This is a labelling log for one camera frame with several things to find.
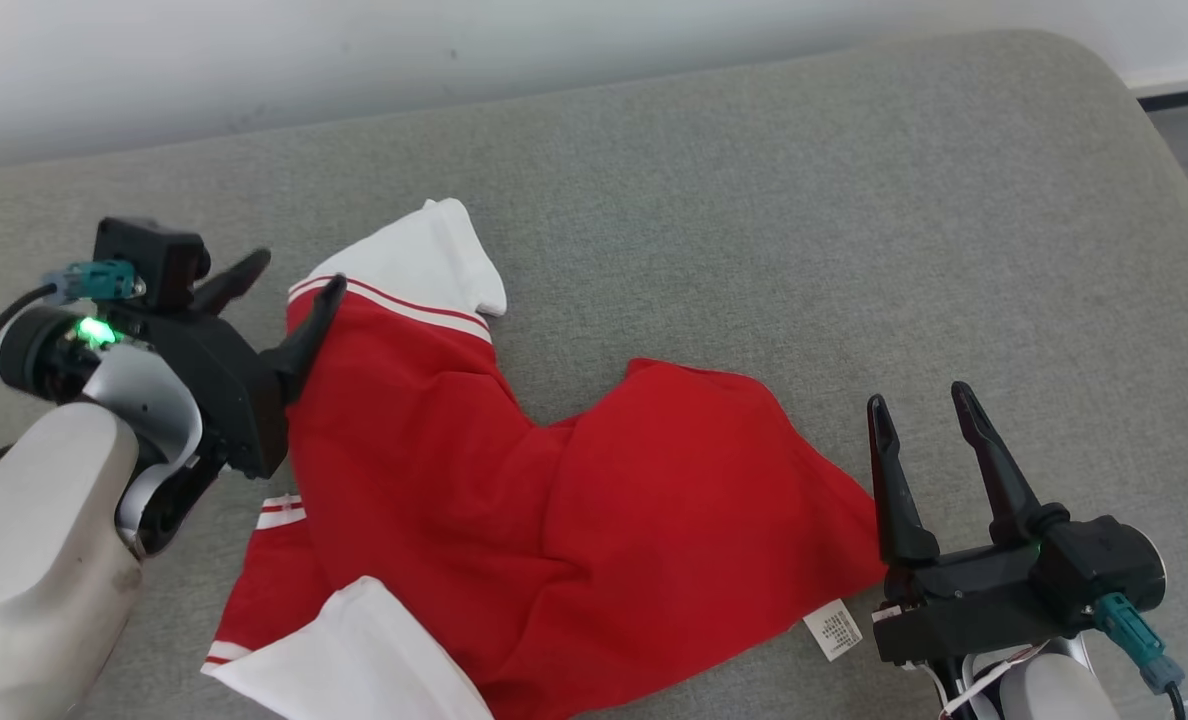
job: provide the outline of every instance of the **white cable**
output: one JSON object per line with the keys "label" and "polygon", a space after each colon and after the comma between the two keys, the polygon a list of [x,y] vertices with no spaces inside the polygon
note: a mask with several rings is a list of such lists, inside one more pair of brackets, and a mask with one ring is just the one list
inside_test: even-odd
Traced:
{"label": "white cable", "polygon": [[969,684],[968,689],[965,689],[963,694],[960,694],[959,697],[954,697],[954,700],[947,702],[942,708],[941,714],[937,715],[937,720],[949,719],[950,715],[954,715],[955,710],[959,710],[960,707],[963,707],[974,696],[981,694],[982,689],[988,688],[991,683],[996,682],[996,680],[1001,678],[1001,675],[1005,674],[1006,670],[1011,670],[1013,667],[1022,664],[1022,662],[1029,661],[1030,657],[1038,655],[1038,651],[1043,650],[1043,648],[1047,648],[1047,642],[1036,644],[1036,646],[1025,648],[1025,650],[1019,651],[1018,653],[1009,657],[1009,659],[1005,659],[1000,662],[1000,664],[993,667],[993,670],[984,674],[980,680]]}
{"label": "white cable", "polygon": [[949,701],[949,696],[946,696],[946,694],[944,694],[944,686],[941,684],[941,678],[937,678],[936,674],[933,672],[933,670],[931,670],[930,667],[928,667],[927,664],[910,665],[909,662],[906,662],[906,664],[905,664],[905,669],[906,670],[914,669],[914,667],[918,667],[924,672],[927,672],[928,678],[933,678],[933,683],[936,684],[936,694],[939,696],[941,696],[941,705],[942,706],[944,706],[944,703],[947,703],[947,702],[950,702]]}

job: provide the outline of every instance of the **white robot arm casing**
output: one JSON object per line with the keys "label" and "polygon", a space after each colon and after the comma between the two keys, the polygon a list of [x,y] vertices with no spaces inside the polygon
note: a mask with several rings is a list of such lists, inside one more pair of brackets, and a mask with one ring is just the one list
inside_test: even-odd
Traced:
{"label": "white robot arm casing", "polygon": [[137,462],[132,428],[76,402],[0,460],[0,720],[77,703],[141,592],[114,513]]}

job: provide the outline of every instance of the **white stripe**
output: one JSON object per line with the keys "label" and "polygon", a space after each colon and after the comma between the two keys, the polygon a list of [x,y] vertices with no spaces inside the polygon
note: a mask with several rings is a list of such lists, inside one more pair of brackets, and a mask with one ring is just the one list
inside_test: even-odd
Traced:
{"label": "white stripe", "polygon": [[238,643],[214,642],[207,649],[207,657],[219,657],[222,661],[238,661],[239,657],[251,655],[252,651]]}
{"label": "white stripe", "polygon": [[[297,297],[310,292],[311,290],[320,290],[331,282],[330,278],[316,279],[316,282],[303,284],[301,288],[296,288],[287,296],[287,303],[291,304]],[[492,342],[492,336],[486,331],[484,326],[475,323],[474,320],[462,318],[460,315],[443,315],[440,312],[430,312],[428,310],[417,310],[416,307],[403,305],[400,302],[393,302],[385,297],[384,295],[378,295],[373,291],[367,290],[367,288],[359,288],[356,284],[348,284],[346,286],[347,292],[353,292],[356,296],[366,297],[367,301],[375,302],[377,305],[384,307],[385,310],[397,312],[405,318],[413,318],[417,322],[425,323],[429,326],[438,326],[440,328],[451,328],[454,331],[469,333],[474,337],[480,337],[486,342]]]}
{"label": "white stripe", "polygon": [[286,507],[292,503],[301,503],[301,495],[271,497],[261,507]]}
{"label": "white stripe", "polygon": [[278,512],[261,512],[260,518],[255,519],[255,529],[278,528],[279,525],[287,525],[289,523],[304,519],[305,507],[291,507],[289,510],[279,510]]}

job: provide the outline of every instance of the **red garment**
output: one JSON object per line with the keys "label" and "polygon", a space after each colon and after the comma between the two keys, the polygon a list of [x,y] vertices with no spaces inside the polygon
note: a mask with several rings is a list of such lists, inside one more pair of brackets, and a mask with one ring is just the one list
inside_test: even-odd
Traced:
{"label": "red garment", "polygon": [[324,274],[350,274],[289,411],[303,509],[266,509],[293,520],[254,533],[220,643],[265,646],[378,577],[494,716],[560,719],[689,678],[881,579],[873,503],[753,379],[632,360],[586,413],[527,419],[474,314],[504,297],[470,277],[494,277],[470,240],[451,244],[453,274],[488,290],[461,307],[377,288],[356,255],[293,288],[289,327]]}

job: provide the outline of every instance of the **red and white stripes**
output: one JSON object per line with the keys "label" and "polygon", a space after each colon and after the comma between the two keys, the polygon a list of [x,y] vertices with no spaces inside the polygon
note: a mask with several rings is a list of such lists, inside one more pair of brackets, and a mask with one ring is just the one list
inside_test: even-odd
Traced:
{"label": "red and white stripes", "polygon": [[201,672],[204,675],[215,674],[216,667],[227,664],[229,661],[238,661],[239,657],[246,657],[251,653],[252,651],[241,646],[241,644],[214,642],[211,643],[211,646],[207,649],[207,659],[204,661],[204,664],[202,664]]}
{"label": "red and white stripes", "polygon": [[[359,282],[355,278],[347,276],[346,279],[348,282],[347,292],[353,292],[356,296],[365,297],[367,301],[373,301],[377,305],[384,307],[385,310],[398,312],[406,316],[406,318],[413,318],[421,323],[451,328],[454,331],[469,333],[474,337],[492,342],[492,336],[488,334],[488,324],[484,322],[484,318],[478,312],[460,312],[456,310],[446,310],[442,307],[417,305],[415,302],[398,299],[398,297],[388,295],[388,292],[375,290],[369,284]],[[303,282],[293,284],[292,290],[287,291],[287,304],[291,305],[297,297],[307,292],[320,290],[328,282],[331,282],[331,274],[307,278]]]}
{"label": "red and white stripes", "polygon": [[304,519],[305,505],[301,503],[301,495],[271,497],[261,505],[261,513],[255,519],[255,529],[278,528]]}

